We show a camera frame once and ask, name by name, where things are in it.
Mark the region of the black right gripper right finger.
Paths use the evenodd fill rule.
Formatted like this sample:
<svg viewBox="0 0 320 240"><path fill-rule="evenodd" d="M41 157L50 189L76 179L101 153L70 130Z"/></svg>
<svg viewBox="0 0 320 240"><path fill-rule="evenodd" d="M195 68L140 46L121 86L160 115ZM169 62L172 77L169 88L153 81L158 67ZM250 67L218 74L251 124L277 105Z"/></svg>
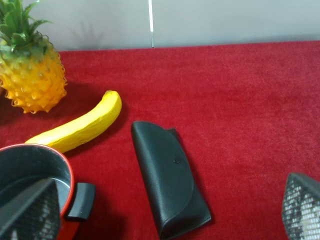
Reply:
<svg viewBox="0 0 320 240"><path fill-rule="evenodd" d="M320 182L303 174L288 175L282 201L282 223L290 240L320 238Z"/></svg>

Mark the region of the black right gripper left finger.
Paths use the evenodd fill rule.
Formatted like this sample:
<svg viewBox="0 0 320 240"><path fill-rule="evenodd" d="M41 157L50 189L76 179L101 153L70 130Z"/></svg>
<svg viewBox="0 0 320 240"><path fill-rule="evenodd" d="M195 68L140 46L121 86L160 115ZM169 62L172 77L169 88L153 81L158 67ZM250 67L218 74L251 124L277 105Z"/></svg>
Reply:
<svg viewBox="0 0 320 240"><path fill-rule="evenodd" d="M56 240L60 228L58 190L51 178L31 184L0 208L2 240Z"/></svg>

